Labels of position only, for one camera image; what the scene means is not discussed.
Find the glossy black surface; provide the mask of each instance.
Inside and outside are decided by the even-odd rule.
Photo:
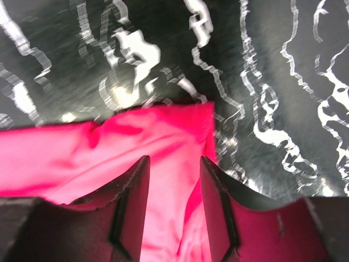
[[[228,174],[282,201],[349,195],[348,1],[3,2],[3,129],[207,98]]]

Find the wrinkled pink fabric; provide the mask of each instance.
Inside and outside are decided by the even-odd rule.
[[[151,157],[141,261],[211,261],[200,156],[215,160],[213,104],[0,133],[0,196],[68,204]]]

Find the dark pink fabric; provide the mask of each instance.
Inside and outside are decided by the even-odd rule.
[[[280,209],[250,210],[230,198],[240,262],[328,262],[330,258],[305,200]]]
[[[149,155],[141,261],[210,261],[199,172],[201,155],[215,160],[213,132],[211,103],[2,132],[0,196],[68,204]]]

